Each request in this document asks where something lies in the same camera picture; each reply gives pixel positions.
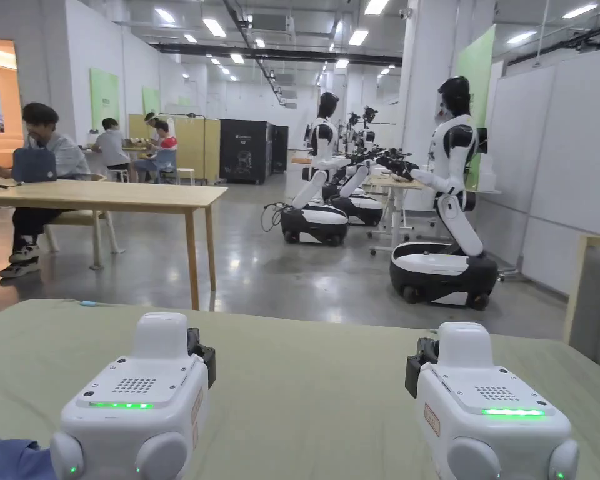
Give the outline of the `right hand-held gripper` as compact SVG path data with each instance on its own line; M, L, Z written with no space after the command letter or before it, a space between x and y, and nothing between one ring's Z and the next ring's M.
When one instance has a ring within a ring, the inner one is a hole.
M494 363L477 323L445 322L406 361L406 389L439 479L575 479L569 419Z

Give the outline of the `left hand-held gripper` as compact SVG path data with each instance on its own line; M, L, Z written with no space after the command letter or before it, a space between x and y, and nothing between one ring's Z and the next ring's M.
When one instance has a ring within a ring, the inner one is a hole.
M209 415L215 350L185 315L150 312L131 353L62 409L50 456L58 479L182 479Z

